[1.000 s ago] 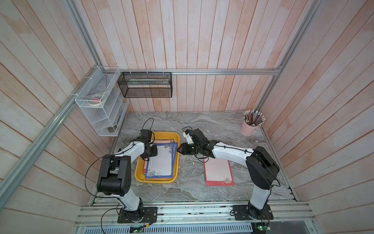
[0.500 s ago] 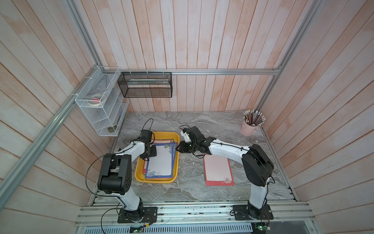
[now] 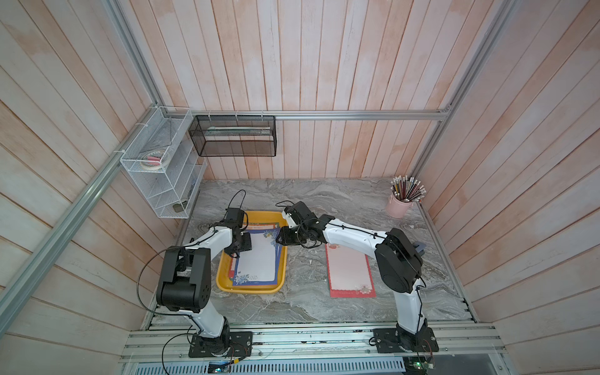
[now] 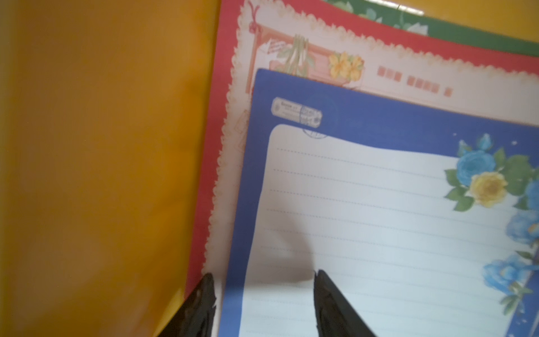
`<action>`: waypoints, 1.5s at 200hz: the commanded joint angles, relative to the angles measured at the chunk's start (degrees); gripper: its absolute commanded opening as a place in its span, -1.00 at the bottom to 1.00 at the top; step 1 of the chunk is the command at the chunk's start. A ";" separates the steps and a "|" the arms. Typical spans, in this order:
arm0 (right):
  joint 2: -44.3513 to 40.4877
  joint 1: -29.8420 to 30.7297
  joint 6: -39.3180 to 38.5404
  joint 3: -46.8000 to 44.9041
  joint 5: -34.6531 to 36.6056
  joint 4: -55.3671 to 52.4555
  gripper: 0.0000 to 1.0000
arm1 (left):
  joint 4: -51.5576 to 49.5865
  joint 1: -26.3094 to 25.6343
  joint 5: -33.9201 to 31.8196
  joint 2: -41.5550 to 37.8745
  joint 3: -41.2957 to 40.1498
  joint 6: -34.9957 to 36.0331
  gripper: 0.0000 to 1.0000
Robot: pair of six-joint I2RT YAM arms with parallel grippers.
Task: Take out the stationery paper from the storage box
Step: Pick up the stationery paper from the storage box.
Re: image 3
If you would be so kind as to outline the blue floral stationery paper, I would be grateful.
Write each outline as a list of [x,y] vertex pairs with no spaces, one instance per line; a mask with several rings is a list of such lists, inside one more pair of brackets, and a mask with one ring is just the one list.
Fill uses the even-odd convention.
[[234,267],[234,287],[271,286],[278,283],[282,245],[276,243],[278,229],[249,232],[252,249],[242,252]]

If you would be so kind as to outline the yellow plastic storage tray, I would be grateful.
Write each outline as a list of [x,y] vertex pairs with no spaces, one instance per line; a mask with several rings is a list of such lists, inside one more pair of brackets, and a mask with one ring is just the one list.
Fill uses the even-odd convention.
[[223,254],[217,270],[217,287],[234,294],[268,295],[279,292],[286,276],[288,248],[277,242],[287,225],[280,212],[249,211],[251,246],[232,258]]

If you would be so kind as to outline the pink red-bordered stationery paper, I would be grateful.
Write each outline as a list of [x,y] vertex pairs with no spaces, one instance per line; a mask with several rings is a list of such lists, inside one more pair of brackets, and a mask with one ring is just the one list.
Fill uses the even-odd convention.
[[368,257],[341,245],[326,245],[331,298],[375,298],[377,296]]

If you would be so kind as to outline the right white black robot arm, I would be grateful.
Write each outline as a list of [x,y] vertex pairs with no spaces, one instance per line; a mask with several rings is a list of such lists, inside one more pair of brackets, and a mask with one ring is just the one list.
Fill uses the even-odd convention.
[[439,351],[434,332],[423,315],[420,292],[427,287],[422,278],[423,259],[402,230],[375,231],[332,215],[317,216],[301,201],[284,200],[276,206],[283,209],[282,217],[287,223],[280,229],[278,244],[303,248],[341,245],[376,260],[383,283],[393,291],[397,310],[394,329],[373,332],[380,353]]

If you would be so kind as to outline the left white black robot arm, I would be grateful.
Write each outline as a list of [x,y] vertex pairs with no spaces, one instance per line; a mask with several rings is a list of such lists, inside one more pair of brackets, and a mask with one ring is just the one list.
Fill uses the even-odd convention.
[[190,320],[195,333],[190,339],[191,357],[233,356],[230,325],[210,301],[211,263],[220,253],[238,257],[252,249],[247,232],[248,215],[228,208],[224,218],[196,242],[167,249],[162,263],[156,302],[170,314]]

